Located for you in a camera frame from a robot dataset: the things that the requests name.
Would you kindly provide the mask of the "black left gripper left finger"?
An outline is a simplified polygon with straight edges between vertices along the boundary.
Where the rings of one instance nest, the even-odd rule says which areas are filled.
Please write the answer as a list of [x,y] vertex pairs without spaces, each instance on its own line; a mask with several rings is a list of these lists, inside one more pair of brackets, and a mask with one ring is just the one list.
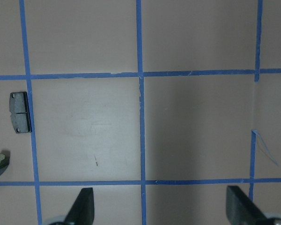
[[92,225],[94,218],[93,188],[82,188],[63,223],[66,225]]

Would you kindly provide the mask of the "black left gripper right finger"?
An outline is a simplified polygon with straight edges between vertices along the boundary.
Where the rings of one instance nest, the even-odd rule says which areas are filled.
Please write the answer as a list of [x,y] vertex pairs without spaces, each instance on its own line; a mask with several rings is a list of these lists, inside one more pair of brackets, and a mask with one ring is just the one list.
[[231,225],[262,225],[267,221],[239,186],[226,188],[226,217]]

